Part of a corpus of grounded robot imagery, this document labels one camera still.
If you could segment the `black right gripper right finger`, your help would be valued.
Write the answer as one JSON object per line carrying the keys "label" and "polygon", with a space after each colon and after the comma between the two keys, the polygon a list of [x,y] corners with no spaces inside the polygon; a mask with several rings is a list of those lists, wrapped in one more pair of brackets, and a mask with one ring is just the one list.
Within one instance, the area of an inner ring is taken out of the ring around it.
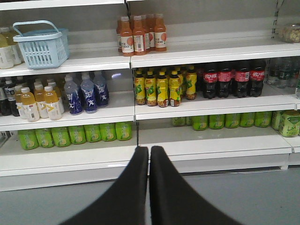
{"label": "black right gripper right finger", "polygon": [[150,155],[150,209],[154,225],[237,225],[238,221],[199,195],[161,146]]}

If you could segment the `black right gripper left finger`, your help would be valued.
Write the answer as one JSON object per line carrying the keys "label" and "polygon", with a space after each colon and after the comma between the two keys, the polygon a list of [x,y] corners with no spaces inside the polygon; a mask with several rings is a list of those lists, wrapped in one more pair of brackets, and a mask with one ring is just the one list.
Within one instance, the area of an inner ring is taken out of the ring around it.
{"label": "black right gripper left finger", "polygon": [[136,147],[118,179],[95,202],[63,225],[143,225],[149,151]]}

